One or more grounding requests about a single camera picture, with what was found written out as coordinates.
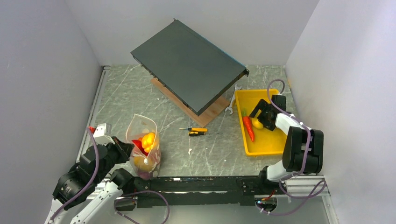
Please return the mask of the clear dotted zip bag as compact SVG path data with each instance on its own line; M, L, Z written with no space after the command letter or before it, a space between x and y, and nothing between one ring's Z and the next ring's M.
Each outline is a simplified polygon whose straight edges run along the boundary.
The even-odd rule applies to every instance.
M135 173L144 180L157 178L161 149L156 123L143 115L134 114L126 131L126 140L134 145L130 163Z

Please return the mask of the red toy bell pepper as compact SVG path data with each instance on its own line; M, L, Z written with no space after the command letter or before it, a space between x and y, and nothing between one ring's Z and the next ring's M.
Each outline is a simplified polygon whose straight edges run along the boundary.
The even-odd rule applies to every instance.
M137 140L131 140L132 143L139 148L139 150L145 155L147 156L148 153L144 151L144 148L142 147L142 142L141 142L142 138L139 138Z

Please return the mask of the yellow toy bell pepper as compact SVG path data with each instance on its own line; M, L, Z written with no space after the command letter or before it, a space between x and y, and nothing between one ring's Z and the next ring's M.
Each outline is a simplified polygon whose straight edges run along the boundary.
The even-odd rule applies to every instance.
M152 148L154 147L155 139L155 133L148 133L142 137L141 147L143 148L145 154L148 154L152 150Z

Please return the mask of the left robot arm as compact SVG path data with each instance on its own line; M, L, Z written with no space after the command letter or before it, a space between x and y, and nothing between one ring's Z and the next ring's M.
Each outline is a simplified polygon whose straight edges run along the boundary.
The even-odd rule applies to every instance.
M134 144L123 143L115 136L105 144L93 138L79 162L58 179L46 223L59 223L67 211L83 203L116 164L129 161L134 148Z

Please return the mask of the orange toy carrot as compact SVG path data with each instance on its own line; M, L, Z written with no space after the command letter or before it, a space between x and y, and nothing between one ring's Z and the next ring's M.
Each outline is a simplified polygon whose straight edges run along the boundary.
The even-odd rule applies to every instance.
M243 125L246 128L246 130L247 130L247 133L248 133L248 135L250 137L250 140L252 142L254 142L255 141L255 134L254 134L254 131L253 131L253 125L252 125L251 118L247 115L245 109L242 109L241 115L242 115Z

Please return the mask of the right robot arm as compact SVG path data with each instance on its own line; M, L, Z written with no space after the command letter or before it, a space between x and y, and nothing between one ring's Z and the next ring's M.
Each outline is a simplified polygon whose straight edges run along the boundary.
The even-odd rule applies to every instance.
M275 188L275 182L301 174L318 174L323 167L324 133L309 128L285 109L286 97L272 95L270 102L260 99L249 115L257 118L264 128L270 131L278 128L286 135L281 161L268 166L266 176L257 181L259 191L264 194Z

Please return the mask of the orange toy fruit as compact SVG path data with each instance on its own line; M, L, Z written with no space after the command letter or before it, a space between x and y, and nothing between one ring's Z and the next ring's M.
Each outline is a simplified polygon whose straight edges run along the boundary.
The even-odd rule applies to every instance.
M133 163L138 170L145 172L151 172L156 166L151 158L142 156L133 157Z

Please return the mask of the purple toy onion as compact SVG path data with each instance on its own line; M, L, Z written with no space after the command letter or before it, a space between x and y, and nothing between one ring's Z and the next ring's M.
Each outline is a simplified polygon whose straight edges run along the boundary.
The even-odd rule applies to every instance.
M152 180L155 179L158 175L158 172L156 170L154 171L138 171L137 172L138 176L144 180Z

